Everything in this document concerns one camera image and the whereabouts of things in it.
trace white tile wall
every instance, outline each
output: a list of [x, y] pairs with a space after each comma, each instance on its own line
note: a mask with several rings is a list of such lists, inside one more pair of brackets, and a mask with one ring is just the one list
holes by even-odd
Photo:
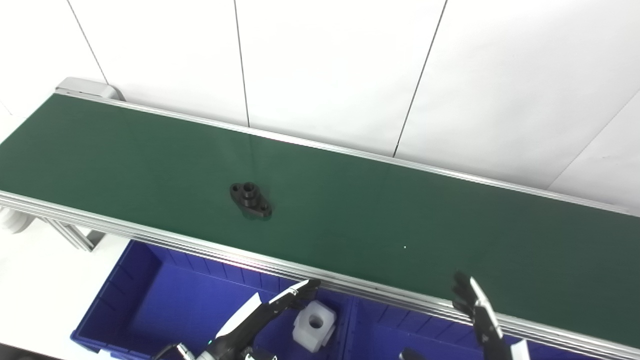
[[613, 118], [549, 190], [626, 206], [640, 215], [640, 94]]
[[397, 157], [546, 188], [640, 88], [636, 0], [456, 0]]
[[252, 127], [391, 155], [443, 3], [238, 1]]
[[71, 0], [130, 102], [246, 125], [233, 0]]
[[29, 116], [67, 76], [104, 81], [65, 0], [0, 1], [0, 99]]

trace blue storage crate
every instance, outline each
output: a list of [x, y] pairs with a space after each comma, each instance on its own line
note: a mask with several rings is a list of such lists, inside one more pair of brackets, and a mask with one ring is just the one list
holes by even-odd
[[[122, 360], [148, 360], [169, 343], [197, 356], [255, 292], [267, 301], [293, 281], [130, 242], [91, 304], [72, 340]], [[411, 347], [429, 360], [482, 360], [469, 325], [334, 291], [317, 299], [336, 311], [329, 344], [311, 354], [293, 341], [297, 311], [286, 311], [256, 337], [281, 360], [394, 360]], [[507, 336], [514, 343], [516, 338]], [[532, 360], [593, 358], [529, 342]]]
[[[227, 319], [255, 292], [267, 301], [293, 281], [182, 252], [132, 241], [71, 338], [123, 360], [150, 359], [183, 342], [197, 356]], [[319, 290], [318, 300], [338, 316], [329, 344], [311, 354], [293, 341], [298, 312], [288, 310], [255, 339], [280, 359], [342, 358], [352, 298]]]
[[[505, 336], [509, 344], [520, 339]], [[531, 360], [595, 358], [528, 342]], [[391, 360], [410, 347], [429, 360], [483, 360], [473, 327], [355, 298], [344, 360]]]

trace robotic hand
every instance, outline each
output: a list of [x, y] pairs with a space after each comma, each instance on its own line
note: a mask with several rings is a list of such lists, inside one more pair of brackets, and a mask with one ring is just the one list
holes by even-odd
[[167, 345], [154, 360], [176, 349], [183, 360], [277, 360], [273, 354], [253, 349], [253, 340], [267, 324], [288, 308], [304, 309], [301, 300], [312, 300], [320, 287], [320, 280], [301, 281], [269, 302], [262, 303], [256, 293], [222, 326], [216, 337], [197, 358], [182, 344]]
[[477, 342], [484, 350], [484, 360], [529, 360], [527, 342], [509, 346], [504, 341], [502, 329], [491, 303], [476, 280], [462, 272], [454, 274], [453, 292], [458, 299], [453, 307], [467, 314], [474, 325]]
[[404, 348], [399, 356], [400, 360], [427, 360], [412, 348]]

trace green conveyor belt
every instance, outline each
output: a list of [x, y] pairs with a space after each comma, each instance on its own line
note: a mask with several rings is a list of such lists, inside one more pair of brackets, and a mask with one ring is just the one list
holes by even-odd
[[[248, 220], [232, 183], [273, 204]], [[54, 94], [0, 190], [640, 347], [640, 218]]]

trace black metal part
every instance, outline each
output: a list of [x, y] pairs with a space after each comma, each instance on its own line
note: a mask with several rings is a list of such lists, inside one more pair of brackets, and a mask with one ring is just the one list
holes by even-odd
[[257, 217], [271, 216], [271, 204], [260, 193], [260, 188], [251, 182], [231, 184], [231, 199], [241, 210]]

